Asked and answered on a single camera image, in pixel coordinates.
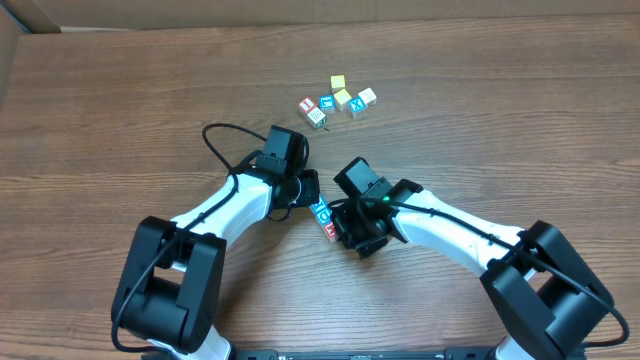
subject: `wooden cube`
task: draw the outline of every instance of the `wooden cube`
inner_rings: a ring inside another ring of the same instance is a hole
[[[349,106],[349,100],[351,100],[351,95],[346,89],[342,89],[335,93],[333,97],[336,99],[336,107],[340,111],[347,111],[347,107]]]
[[[320,129],[327,123],[327,115],[318,108],[313,108],[306,116],[307,121],[309,121],[309,124],[311,124],[314,129]]]
[[[316,104],[314,104],[313,100],[311,100],[311,98],[309,98],[308,96],[298,103],[298,111],[303,116],[307,116],[307,114],[309,114],[311,110],[315,109],[315,107]]]
[[[325,114],[335,114],[336,102],[333,95],[323,95],[318,98],[318,108]]]
[[[334,75],[331,77],[331,93],[335,94],[345,88],[344,75]]]
[[[349,112],[351,112],[351,116],[354,119],[362,117],[366,108],[364,101],[360,97],[349,100]]]
[[[364,90],[360,91],[358,96],[360,96],[362,101],[364,101],[364,105],[367,108],[375,105],[377,100],[378,100],[378,98],[376,97],[376,94],[373,93],[373,90],[371,90],[371,88],[367,88],[367,89],[364,89]]]

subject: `wooden table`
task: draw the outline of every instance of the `wooden table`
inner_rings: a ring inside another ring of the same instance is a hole
[[[314,131],[296,102],[327,93],[333,74],[379,105]],[[640,330],[640,16],[32,35],[0,118],[0,357],[137,358],[109,338],[134,229],[221,186],[200,138],[220,121],[305,134],[329,200],[359,155],[482,218],[555,224]],[[211,136],[232,162],[261,147]],[[223,283],[217,326],[241,348],[420,350],[506,334],[451,260],[396,241],[359,261],[308,209],[243,235]],[[607,318],[592,338],[618,334]],[[590,355],[637,359],[640,341]]]

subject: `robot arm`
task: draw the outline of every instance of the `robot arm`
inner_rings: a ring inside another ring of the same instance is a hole
[[[349,197],[332,213],[338,240],[347,248],[368,257],[392,235],[437,250],[480,277],[511,335],[493,351],[492,359],[573,359],[587,335],[613,308],[608,290],[549,224],[538,221],[525,231],[484,221],[443,203],[411,181],[403,179],[392,186],[362,158],[351,162],[334,181]],[[541,263],[609,306],[555,273],[536,292],[527,281],[536,271],[545,270]]]
[[[114,325],[168,349],[174,358],[227,359],[232,346],[212,325],[226,249],[273,209],[318,202],[318,174],[304,170],[308,151],[303,135],[273,126],[264,150],[255,152],[255,165],[248,159],[234,168],[237,191],[216,211],[204,217],[234,191],[233,175],[192,211],[171,221],[143,220],[113,301]],[[176,241],[166,250],[167,244]],[[154,276],[155,267],[184,271],[182,284]]]

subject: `wire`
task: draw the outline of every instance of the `wire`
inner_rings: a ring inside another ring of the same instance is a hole
[[[233,188],[231,188],[231,191],[224,198],[222,198],[222,200],[220,200],[218,203],[216,203],[215,205],[213,205],[212,207],[207,209],[205,212],[203,212],[200,215],[198,215],[197,218],[195,218],[193,221],[191,221],[189,224],[187,224],[187,226],[182,228],[171,240],[169,240],[169,242],[167,242],[160,249],[160,251],[158,252],[158,255],[156,255],[156,257],[153,260],[151,260],[151,263],[149,264],[149,266],[144,270],[142,275],[140,275],[140,278],[138,279],[138,281],[136,281],[136,283],[133,285],[131,290],[129,290],[129,294],[127,295],[127,297],[122,302],[122,306],[120,307],[120,310],[118,311],[118,315],[114,319],[113,325],[111,327],[111,342],[113,342],[113,346],[115,346],[116,349],[118,349],[118,350],[120,350],[122,352],[142,353],[142,352],[156,351],[156,352],[160,352],[160,353],[163,353],[163,354],[171,352],[171,350],[169,350],[167,348],[159,347],[159,346],[130,347],[130,346],[122,345],[120,343],[120,341],[118,340],[118,328],[120,327],[120,324],[122,323],[122,318],[124,317],[124,310],[126,309],[127,305],[129,305],[129,302],[131,302],[131,299],[133,298],[133,295],[136,293],[136,291],[138,290],[138,288],[140,287],[142,282],[149,276],[151,271],[153,271],[153,268],[156,266],[156,264],[158,264],[160,259],[167,253],[167,251],[169,251],[171,248],[173,248],[176,244],[180,243],[183,240],[183,238],[188,235],[188,233],[189,233],[189,231],[191,229],[193,229],[196,225],[200,224],[203,220],[205,220],[211,214],[213,214],[218,209],[220,209],[224,204],[226,204],[229,200],[231,200],[231,198],[238,192],[238,176],[233,171],[233,167],[224,158],[224,156],[222,156],[222,154],[220,154],[216,150],[216,148],[211,144],[211,142],[209,141],[209,138],[207,138],[207,131],[209,131],[209,129],[212,129],[212,128],[215,128],[215,127],[226,127],[226,128],[240,130],[240,131],[243,131],[243,132],[245,132],[247,134],[250,134],[250,135],[253,135],[253,136],[257,137],[260,140],[267,141],[267,139],[264,136],[262,136],[260,134],[257,134],[257,133],[255,133],[255,132],[253,132],[251,130],[248,130],[248,129],[245,129],[243,127],[240,127],[238,125],[233,125],[233,124],[215,123],[215,124],[209,124],[209,125],[205,126],[202,129],[202,139],[204,140],[205,144],[207,144],[207,147],[209,148],[209,150],[211,150],[213,152],[213,154],[229,170],[229,174],[233,178]],[[258,154],[259,154],[259,150],[253,151],[251,154],[246,156],[242,160],[241,163],[244,163],[244,162],[249,163]]]
[[[337,204],[341,204],[341,203],[345,203],[347,201],[349,201],[351,199],[340,199],[340,200],[335,200],[330,202],[329,204],[327,204],[327,207],[329,207],[329,209],[334,210],[333,206],[337,205]],[[581,285],[580,283],[578,283],[577,281],[573,280],[572,278],[570,278],[569,276],[565,275],[563,272],[561,272],[560,270],[554,268],[553,266],[547,264],[546,262],[538,259],[537,257],[535,257],[534,255],[531,255],[530,253],[516,247],[513,246],[503,240],[498,239],[495,235],[493,234],[489,234],[485,231],[482,231],[480,229],[478,229],[477,227],[469,224],[468,222],[457,218],[451,214],[433,209],[433,208],[423,208],[423,207],[419,207],[419,206],[414,206],[414,205],[409,205],[409,204],[405,204],[405,203],[401,203],[401,202],[397,202],[397,201],[391,201],[391,200],[381,200],[381,199],[369,199],[369,198],[360,198],[360,201],[363,202],[369,202],[369,203],[375,203],[375,204],[384,204],[384,205],[391,205],[391,206],[397,206],[397,207],[402,207],[402,208],[407,208],[410,210],[414,210],[414,211],[418,211],[418,212],[422,212],[422,213],[426,213],[426,214],[430,214],[432,216],[439,216],[445,219],[448,219],[464,228],[467,228],[468,230],[482,236],[483,238],[489,240],[490,242],[496,243],[500,246],[502,246],[505,249],[508,249],[509,251],[512,251],[522,257],[524,257],[525,259],[527,259],[528,261],[530,261],[531,263],[533,263],[534,265],[536,265],[539,268],[542,268],[548,272],[550,272],[551,274],[553,274],[554,276],[558,277],[560,280],[564,281],[565,283],[573,286],[576,290],[581,291],[583,293],[585,293],[587,296],[589,296],[590,298],[592,298],[593,300],[595,300],[597,303],[599,303],[600,305],[602,305],[609,313],[611,313],[611,315],[613,315],[613,317],[618,321],[618,323],[620,324],[620,327],[622,328],[622,334],[616,338],[616,339],[612,339],[612,340],[606,340],[606,341],[592,341],[592,342],[585,342],[583,343],[581,346],[582,348],[591,348],[591,347],[610,347],[610,346],[615,346],[615,345],[620,345],[622,343],[624,343],[625,341],[627,341],[629,339],[629,336],[631,334],[631,331],[629,329],[629,324],[627,323],[627,320],[624,318],[624,316],[622,316],[622,314],[611,304],[609,304],[608,302],[606,302],[604,299],[602,299],[600,296],[596,295],[595,293],[593,293],[588,287]]]

